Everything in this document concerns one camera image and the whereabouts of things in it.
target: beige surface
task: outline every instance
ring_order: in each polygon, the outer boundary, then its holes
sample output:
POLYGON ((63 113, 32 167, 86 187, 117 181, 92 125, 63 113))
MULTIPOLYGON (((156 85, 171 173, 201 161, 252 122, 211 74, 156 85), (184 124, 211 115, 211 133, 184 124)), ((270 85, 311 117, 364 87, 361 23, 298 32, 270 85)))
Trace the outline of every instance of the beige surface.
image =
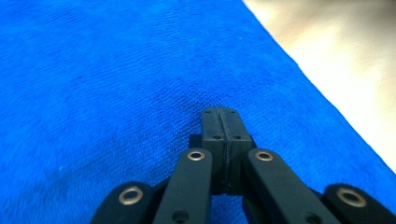
POLYGON ((396 1, 245 3, 396 173, 396 1))

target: black mechanical arm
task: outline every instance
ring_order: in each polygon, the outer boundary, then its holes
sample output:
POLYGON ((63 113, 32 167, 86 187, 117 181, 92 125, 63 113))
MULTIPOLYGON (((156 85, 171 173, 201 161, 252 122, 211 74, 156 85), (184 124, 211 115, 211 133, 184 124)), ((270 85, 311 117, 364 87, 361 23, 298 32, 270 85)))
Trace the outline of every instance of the black mechanical arm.
POLYGON ((396 217, 361 189, 307 187, 274 152, 257 148, 239 114, 202 112, 202 133, 190 136, 171 177, 155 187, 129 182, 113 189, 92 224, 210 223, 211 196, 242 196, 248 223, 396 224, 396 217))

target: blue towel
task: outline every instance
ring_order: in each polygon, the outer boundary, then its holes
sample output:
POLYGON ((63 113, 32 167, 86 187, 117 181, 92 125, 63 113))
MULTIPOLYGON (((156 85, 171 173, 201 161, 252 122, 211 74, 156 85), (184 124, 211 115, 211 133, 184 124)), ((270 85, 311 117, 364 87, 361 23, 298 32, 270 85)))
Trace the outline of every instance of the blue towel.
MULTIPOLYGON (((313 189, 396 213, 396 177, 241 1, 2 1, 0 223, 89 223, 128 181, 172 174, 200 112, 237 110, 313 189)), ((241 198, 213 223, 246 223, 241 198)))

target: fabric texture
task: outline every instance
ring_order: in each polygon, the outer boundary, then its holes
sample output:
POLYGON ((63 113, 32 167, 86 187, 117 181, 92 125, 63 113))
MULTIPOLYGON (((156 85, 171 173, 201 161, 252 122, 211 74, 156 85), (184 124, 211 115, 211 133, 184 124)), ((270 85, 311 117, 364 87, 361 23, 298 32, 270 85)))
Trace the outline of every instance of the fabric texture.
MULTIPOLYGON (((200 112, 237 110, 313 189, 396 213, 396 177, 241 1, 2 1, 0 223, 89 223, 128 181, 172 174, 200 112)), ((239 197, 213 223, 246 223, 239 197)))

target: blue microfiber cloth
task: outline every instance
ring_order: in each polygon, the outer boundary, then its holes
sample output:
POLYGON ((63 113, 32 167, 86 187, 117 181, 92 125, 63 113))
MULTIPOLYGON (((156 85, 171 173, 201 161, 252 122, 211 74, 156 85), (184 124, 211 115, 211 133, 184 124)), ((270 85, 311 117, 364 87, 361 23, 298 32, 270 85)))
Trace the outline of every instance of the blue microfiber cloth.
MULTIPOLYGON (((237 110, 313 189, 396 213, 396 177, 241 1, 1 1, 0 223, 89 223, 128 181, 172 174, 200 112, 237 110)), ((213 223, 246 223, 219 196, 213 223)))

